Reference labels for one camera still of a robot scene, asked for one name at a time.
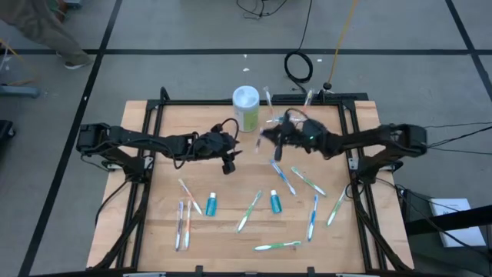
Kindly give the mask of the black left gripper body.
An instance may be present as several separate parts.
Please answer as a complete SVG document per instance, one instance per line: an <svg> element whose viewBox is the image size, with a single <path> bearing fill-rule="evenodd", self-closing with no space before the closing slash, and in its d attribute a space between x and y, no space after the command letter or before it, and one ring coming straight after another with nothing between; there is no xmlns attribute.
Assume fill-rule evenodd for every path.
<svg viewBox="0 0 492 277"><path fill-rule="evenodd" d="M192 143L192 155L195 160L224 159L233 149L234 137L227 132L207 132Z"/></svg>

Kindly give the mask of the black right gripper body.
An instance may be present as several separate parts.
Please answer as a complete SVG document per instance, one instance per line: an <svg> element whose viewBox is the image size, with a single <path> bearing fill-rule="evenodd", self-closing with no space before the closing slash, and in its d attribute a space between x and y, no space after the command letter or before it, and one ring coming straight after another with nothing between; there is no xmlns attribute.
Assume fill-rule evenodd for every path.
<svg viewBox="0 0 492 277"><path fill-rule="evenodd" d="M320 152L327 155L326 127L317 120L306 119L302 122L301 129L295 128L287 135L285 143L295 147L302 147L306 153Z"/></svg>

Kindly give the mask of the clear acrylic organizer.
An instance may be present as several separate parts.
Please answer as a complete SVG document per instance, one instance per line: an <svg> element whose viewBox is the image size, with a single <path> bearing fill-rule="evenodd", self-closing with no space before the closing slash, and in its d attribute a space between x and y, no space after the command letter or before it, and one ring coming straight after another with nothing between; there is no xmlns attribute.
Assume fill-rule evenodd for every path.
<svg viewBox="0 0 492 277"><path fill-rule="evenodd" d="M302 110L300 110L299 108L287 108L283 112L280 112L279 110L277 110L277 111L274 111L274 113L275 113L276 118L283 117L286 119L286 122L282 122L282 123L285 123L288 125L288 131L286 133L282 133L285 135L293 133L295 131L295 129L297 128L297 124L304 122L307 119L309 119L308 115L306 113L303 113ZM270 128L272 128L272 127L269 127L268 125L265 126L263 128L262 135L267 134L268 129L270 129Z"/></svg>

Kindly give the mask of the red toothbrush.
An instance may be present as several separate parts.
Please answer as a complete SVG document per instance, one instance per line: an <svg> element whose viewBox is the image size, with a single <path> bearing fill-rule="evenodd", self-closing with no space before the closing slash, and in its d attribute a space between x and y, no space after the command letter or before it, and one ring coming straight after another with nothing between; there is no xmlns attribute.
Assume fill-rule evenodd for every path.
<svg viewBox="0 0 492 277"><path fill-rule="evenodd" d="M268 108L269 108L269 111L271 114L271 122L275 122L276 117L275 117L275 113L274 113L274 107L273 107L272 102L271 102L271 94L269 92L269 87L265 86L265 87L263 87L263 90L264 90L266 102L268 104Z"/></svg>

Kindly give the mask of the blue toothbrush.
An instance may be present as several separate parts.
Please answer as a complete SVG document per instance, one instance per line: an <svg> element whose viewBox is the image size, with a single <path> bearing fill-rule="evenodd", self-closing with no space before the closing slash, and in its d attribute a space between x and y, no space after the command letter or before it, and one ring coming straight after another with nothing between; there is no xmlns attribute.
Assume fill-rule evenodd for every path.
<svg viewBox="0 0 492 277"><path fill-rule="evenodd" d="M314 196L314 205L313 205L313 209L311 211L311 215L310 215L310 219L309 219L309 224L308 224L308 227L307 227L307 240L309 242L312 240L313 234L314 234L314 225L315 225L315 222L316 222L316 214L317 214L318 203L319 203L319 194L316 194Z"/></svg>
<svg viewBox="0 0 492 277"><path fill-rule="evenodd" d="M283 170L278 166L278 164L276 163L275 160L271 160L270 161L272 167L274 168L274 170L277 172L277 174L280 176L280 178L285 182L285 184L288 186L289 188L289 191L292 195L296 195L296 191L294 189L294 187L292 186L292 184L289 182L287 176L285 175L285 173L283 172Z"/></svg>

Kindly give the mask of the white green wipes canister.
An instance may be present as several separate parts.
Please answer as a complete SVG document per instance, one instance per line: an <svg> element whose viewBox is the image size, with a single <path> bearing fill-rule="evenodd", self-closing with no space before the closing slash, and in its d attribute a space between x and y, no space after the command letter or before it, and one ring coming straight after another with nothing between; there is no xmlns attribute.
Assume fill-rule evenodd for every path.
<svg viewBox="0 0 492 277"><path fill-rule="evenodd" d="M258 126L260 96L258 90L249 85L235 89L232 95L234 116L240 132L252 132Z"/></svg>

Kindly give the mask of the green toothbrush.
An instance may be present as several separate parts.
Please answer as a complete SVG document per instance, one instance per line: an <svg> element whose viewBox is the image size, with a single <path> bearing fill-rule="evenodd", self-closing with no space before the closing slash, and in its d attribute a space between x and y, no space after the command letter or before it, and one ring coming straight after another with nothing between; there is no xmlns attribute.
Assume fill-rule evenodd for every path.
<svg viewBox="0 0 492 277"><path fill-rule="evenodd" d="M327 227L332 225L334 218L336 217L336 214L338 213L338 211L339 211L339 209L340 209L340 207L344 201L344 198L346 196L346 192L347 192L347 186L345 186L344 189L342 190L340 197L336 201L336 203L335 203L335 205L331 211L331 214L329 215L329 217L327 219L327 224L326 224Z"/></svg>
<svg viewBox="0 0 492 277"><path fill-rule="evenodd" d="M259 245L255 246L253 248L254 251L261 252L261 251L267 251L267 250L272 250L272 249L281 249L285 247L290 247L290 246L297 246L301 245L301 241L292 241L292 242L281 242L281 243L274 243L274 244L268 244L268 245Z"/></svg>
<svg viewBox="0 0 492 277"><path fill-rule="evenodd" d="M238 223L238 226L237 226L237 229L236 229L236 233L240 233L241 230L244 228L250 214L252 213L255 205L257 204L258 200L262 197L263 195L263 192L261 190L259 190L256 194L256 196L254 197L254 200L253 202L249 205L248 209L246 210L246 212L244 213L243 217L241 218L240 222Z"/></svg>
<svg viewBox="0 0 492 277"><path fill-rule="evenodd" d="M301 171L300 171L298 168L296 168L296 167L292 166L292 167L291 167L291 171L292 171L295 175L297 175L300 179L302 179L302 180L303 180L303 181L304 181L307 185L309 185L309 186L310 186L310 187L312 187L314 190L316 190L318 193L320 193L320 194L321 194L321 195L323 195L324 197L326 197L326 196L327 196L326 192L325 192L322 188L320 188L319 186L315 185L315 184L314 184L314 183L313 183L313 182L312 182L309 178L307 178L305 175L303 175L303 174L301 173Z"/></svg>

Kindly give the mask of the black stand bar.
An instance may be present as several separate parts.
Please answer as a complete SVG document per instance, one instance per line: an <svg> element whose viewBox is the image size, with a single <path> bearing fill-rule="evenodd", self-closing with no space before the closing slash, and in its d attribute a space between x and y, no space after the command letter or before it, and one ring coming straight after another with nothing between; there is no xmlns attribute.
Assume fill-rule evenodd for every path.
<svg viewBox="0 0 492 277"><path fill-rule="evenodd" d="M422 235L481 225L492 225L492 205L407 222L405 229L408 235Z"/></svg>

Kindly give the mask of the dark storage bin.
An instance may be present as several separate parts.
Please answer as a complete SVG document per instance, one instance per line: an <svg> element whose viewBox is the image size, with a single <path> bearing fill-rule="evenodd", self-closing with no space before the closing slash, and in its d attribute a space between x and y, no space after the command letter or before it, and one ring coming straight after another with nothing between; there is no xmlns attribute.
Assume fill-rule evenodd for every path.
<svg viewBox="0 0 492 277"><path fill-rule="evenodd" d="M401 197L401 212L404 218L404 226L407 222L418 219L434 217L431 212L430 199L426 195L412 192L403 186L398 187ZM466 269L479 275L492 277L492 225L478 227L486 242L485 246L469 246L456 239L447 231L443 231L462 247L445 248L439 233L432 232L422 235L408 235L412 256L438 261L446 270L457 273L459 269Z"/></svg>

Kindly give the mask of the white paper booklet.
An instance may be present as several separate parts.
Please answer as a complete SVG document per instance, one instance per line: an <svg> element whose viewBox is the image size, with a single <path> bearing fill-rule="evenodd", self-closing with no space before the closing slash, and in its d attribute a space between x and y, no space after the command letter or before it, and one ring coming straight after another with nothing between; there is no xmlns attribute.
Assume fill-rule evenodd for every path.
<svg viewBox="0 0 492 277"><path fill-rule="evenodd" d="M430 209L433 216L440 216L469 210L470 204L467 199L430 199ZM447 233L469 246L486 245L484 237L478 227L449 230ZM448 235L445 235L443 232L440 232L439 236L445 248L462 247L460 243Z"/></svg>

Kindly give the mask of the grey stand base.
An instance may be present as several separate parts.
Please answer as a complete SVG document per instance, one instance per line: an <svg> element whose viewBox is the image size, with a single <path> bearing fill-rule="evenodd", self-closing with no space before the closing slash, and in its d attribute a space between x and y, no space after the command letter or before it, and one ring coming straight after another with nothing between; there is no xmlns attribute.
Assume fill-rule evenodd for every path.
<svg viewBox="0 0 492 277"><path fill-rule="evenodd" d="M0 96L37 98L40 96L40 90L28 86L0 85Z"/></svg>

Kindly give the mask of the black chair base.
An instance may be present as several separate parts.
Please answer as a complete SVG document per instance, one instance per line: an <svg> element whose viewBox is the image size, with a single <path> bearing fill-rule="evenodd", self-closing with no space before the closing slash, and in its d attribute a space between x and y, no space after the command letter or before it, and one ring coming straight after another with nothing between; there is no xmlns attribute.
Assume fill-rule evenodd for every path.
<svg viewBox="0 0 492 277"><path fill-rule="evenodd" d="M0 119L0 156L5 153L5 150L14 136L15 130L13 122Z"/></svg>

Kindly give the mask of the person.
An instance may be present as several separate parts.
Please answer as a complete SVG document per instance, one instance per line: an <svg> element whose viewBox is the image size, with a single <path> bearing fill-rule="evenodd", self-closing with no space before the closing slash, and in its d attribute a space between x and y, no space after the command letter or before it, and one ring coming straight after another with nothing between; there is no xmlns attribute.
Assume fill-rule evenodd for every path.
<svg viewBox="0 0 492 277"><path fill-rule="evenodd" d="M0 19L27 39L55 50L67 69L91 64L91 58L48 7L47 0L0 0Z"/></svg>

